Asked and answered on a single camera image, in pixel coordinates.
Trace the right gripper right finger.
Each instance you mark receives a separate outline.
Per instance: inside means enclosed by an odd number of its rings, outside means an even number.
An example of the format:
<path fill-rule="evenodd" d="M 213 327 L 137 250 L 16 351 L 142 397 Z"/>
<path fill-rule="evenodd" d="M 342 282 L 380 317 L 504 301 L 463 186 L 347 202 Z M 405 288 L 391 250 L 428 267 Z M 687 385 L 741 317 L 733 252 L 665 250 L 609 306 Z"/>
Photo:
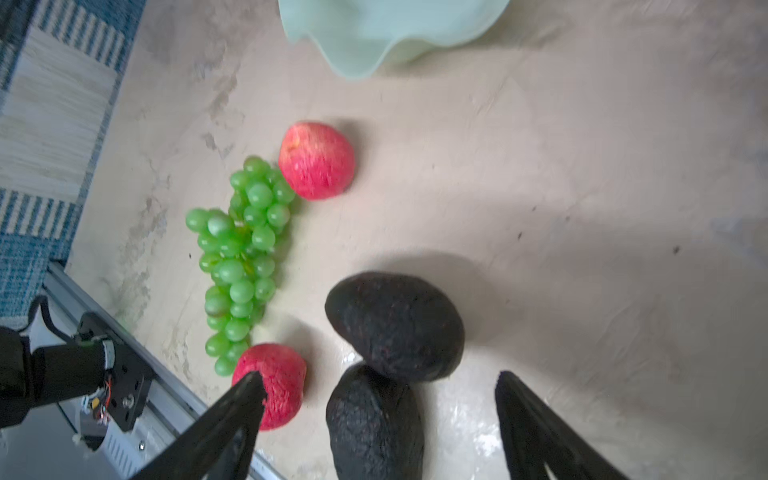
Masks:
<path fill-rule="evenodd" d="M 496 410 L 512 479 L 624 479 L 518 376 L 502 371 Z"/>

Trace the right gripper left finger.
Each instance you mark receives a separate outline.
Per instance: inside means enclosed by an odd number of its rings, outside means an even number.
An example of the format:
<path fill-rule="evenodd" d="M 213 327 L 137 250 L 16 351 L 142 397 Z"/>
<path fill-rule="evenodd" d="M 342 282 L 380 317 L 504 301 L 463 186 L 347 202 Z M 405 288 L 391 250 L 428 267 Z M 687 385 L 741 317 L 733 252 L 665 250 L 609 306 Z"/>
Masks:
<path fill-rule="evenodd" d="M 244 375 L 136 479 L 245 479 L 267 392 L 257 371 Z"/>

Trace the red fake apple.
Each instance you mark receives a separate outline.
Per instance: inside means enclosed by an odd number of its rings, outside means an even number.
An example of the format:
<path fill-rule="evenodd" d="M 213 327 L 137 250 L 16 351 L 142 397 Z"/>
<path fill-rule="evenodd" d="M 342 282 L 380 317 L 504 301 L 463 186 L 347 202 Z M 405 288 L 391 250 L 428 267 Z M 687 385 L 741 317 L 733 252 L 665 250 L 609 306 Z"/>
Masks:
<path fill-rule="evenodd" d="M 356 170 L 354 149 L 334 127 L 320 122 L 297 122 L 286 131 L 278 167 L 293 191 L 310 201 L 344 193 Z"/>
<path fill-rule="evenodd" d="M 238 359 L 232 385 L 253 371 L 261 375 L 267 395 L 263 402 L 260 430 L 272 431 L 285 426 L 298 414 L 302 405 L 307 375 L 305 360 L 288 346 L 257 344 Z"/>

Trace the dark fake avocado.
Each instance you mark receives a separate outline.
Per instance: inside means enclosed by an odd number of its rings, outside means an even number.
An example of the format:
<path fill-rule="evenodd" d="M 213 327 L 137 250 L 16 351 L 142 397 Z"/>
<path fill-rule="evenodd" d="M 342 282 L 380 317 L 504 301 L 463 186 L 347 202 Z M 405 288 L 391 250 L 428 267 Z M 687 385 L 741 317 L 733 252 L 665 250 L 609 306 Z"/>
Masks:
<path fill-rule="evenodd" d="M 420 479 L 425 438 L 416 396 L 360 363 L 334 388 L 325 413 L 340 479 Z"/>
<path fill-rule="evenodd" d="M 324 308 L 333 329 L 385 377 L 432 382 L 462 360 L 462 317 L 447 295 L 419 277 L 362 272 L 337 283 Z"/>

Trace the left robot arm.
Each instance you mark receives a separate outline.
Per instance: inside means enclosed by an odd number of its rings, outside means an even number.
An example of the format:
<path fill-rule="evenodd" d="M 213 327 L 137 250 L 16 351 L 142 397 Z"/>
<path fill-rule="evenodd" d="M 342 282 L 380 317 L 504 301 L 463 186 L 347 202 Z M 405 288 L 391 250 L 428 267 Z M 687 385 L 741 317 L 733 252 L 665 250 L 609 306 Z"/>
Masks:
<path fill-rule="evenodd" d="M 30 410 L 91 394 L 115 364 L 110 340 L 30 349 L 18 332 L 1 329 L 1 426 L 23 422 Z"/>

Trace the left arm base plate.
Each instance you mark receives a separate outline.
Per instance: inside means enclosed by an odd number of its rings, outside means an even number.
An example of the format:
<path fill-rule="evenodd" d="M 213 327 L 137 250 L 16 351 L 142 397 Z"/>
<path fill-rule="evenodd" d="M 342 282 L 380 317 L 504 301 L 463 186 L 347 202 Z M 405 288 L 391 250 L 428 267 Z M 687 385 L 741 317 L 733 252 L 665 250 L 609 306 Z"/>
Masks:
<path fill-rule="evenodd" d="M 143 413 L 155 371 L 127 337 L 95 312 L 82 315 L 74 335 L 76 427 L 84 445 L 98 450 L 110 427 L 130 432 Z"/>

